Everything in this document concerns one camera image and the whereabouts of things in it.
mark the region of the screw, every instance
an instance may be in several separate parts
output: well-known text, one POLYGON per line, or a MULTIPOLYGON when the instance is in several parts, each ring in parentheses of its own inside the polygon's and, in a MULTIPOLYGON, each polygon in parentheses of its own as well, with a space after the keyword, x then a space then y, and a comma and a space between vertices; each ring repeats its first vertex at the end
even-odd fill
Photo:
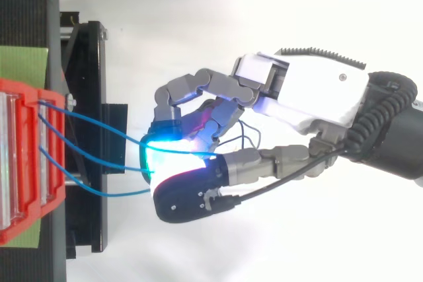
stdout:
POLYGON ((77 105, 77 101, 73 99, 72 94, 67 94, 66 95, 66 109, 72 112, 73 107, 75 107, 76 105, 77 105))
POLYGON ((100 33, 100 39, 103 41, 107 41, 108 40, 108 30, 107 29, 103 29, 100 33))

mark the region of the white background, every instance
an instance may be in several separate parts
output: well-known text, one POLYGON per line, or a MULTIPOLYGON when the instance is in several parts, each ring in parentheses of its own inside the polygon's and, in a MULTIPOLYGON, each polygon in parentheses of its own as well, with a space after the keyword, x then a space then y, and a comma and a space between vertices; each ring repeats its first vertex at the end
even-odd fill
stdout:
MULTIPOLYGON (((129 104, 136 138, 153 119, 157 87, 201 67, 229 74, 237 57, 259 50, 333 50, 423 89, 422 0, 61 1, 109 30, 107 101, 129 104)), ((275 120, 243 117, 264 132, 263 147, 307 144, 275 120)), ((139 164, 136 146, 127 144, 126 163, 139 164)), ((146 187, 136 173, 108 183, 110 192, 146 187)), ((108 212, 106 251, 78 249, 69 282, 423 281, 423 188, 344 159, 193 223, 161 222, 149 194, 110 199, 108 212)))

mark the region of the red plastic bin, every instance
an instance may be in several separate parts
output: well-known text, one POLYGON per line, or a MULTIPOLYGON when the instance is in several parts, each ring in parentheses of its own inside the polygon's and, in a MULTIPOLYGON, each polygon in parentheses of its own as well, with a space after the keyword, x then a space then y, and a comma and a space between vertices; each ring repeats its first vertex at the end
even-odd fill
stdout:
MULTIPOLYGON (((48 169, 48 200, 41 203, 38 101, 64 107, 58 93, 0 79, 0 245, 28 229, 65 199, 64 175, 48 169)), ((64 133, 64 115, 48 110, 48 120, 64 133)), ((48 132, 48 152, 64 166, 64 144, 48 132)))

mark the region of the green paper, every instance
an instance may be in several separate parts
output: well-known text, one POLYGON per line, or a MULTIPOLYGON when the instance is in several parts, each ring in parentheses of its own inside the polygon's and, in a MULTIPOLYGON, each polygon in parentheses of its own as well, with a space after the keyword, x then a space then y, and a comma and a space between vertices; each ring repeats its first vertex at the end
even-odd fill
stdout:
MULTIPOLYGON (((0 46, 0 78, 44 88, 48 49, 0 46)), ((38 248, 41 219, 28 230, 1 247, 38 248)))
POLYGON ((8 248, 38 248, 40 242, 41 219, 37 219, 34 224, 15 239, 9 241, 1 247, 8 248))
POLYGON ((48 49, 0 46, 0 78, 44 88, 48 49))

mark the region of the robotic hand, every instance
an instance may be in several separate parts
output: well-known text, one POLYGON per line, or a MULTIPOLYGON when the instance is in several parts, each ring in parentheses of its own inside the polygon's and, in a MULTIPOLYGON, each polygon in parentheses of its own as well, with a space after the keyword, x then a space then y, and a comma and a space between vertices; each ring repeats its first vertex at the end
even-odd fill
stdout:
MULTIPOLYGON (((204 153, 201 164, 188 172, 184 172, 188 167, 181 168, 181 157, 171 173, 176 175, 166 175, 155 184, 159 218, 183 223, 230 210, 290 180, 318 176, 337 156, 416 180, 423 187, 423 102, 416 100, 417 87, 402 75, 367 74, 364 69, 365 64, 336 53, 290 49, 275 55, 244 55, 230 76, 201 69, 160 87, 144 143, 182 139, 191 151, 214 151, 245 108, 278 118, 302 135, 315 136, 308 148, 289 145, 215 156, 204 153), (217 98, 181 116, 178 105, 204 91, 217 98), (267 176, 278 180, 244 196, 219 191, 267 176)), ((141 167, 149 167, 149 155, 155 153, 140 149, 141 167)), ((143 175, 150 183, 150 175, 143 175)))

